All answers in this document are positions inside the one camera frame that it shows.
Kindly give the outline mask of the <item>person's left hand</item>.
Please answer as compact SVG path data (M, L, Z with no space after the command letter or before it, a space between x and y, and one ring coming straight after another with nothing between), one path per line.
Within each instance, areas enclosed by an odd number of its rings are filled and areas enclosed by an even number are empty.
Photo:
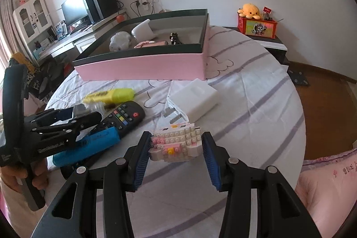
M38 190L43 190L48 186L48 163L46 159L35 162L33 173L35 177L32 179L32 185ZM21 187L18 179L26 179L28 172L20 166L5 166L1 167L1 179L10 189L20 193Z

